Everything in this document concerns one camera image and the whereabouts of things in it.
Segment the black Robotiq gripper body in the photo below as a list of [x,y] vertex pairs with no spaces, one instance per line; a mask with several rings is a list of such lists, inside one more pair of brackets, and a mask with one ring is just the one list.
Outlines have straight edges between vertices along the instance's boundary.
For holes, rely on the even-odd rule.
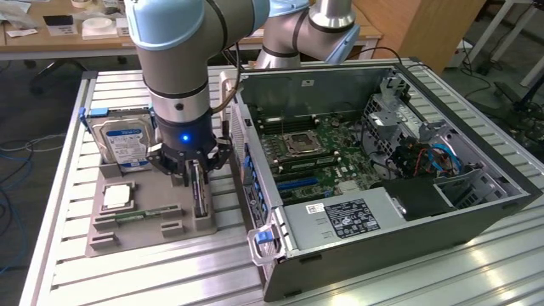
[[196,120],[173,122],[156,115],[163,145],[185,152],[187,160],[203,162],[215,148],[212,132],[212,110],[208,110]]

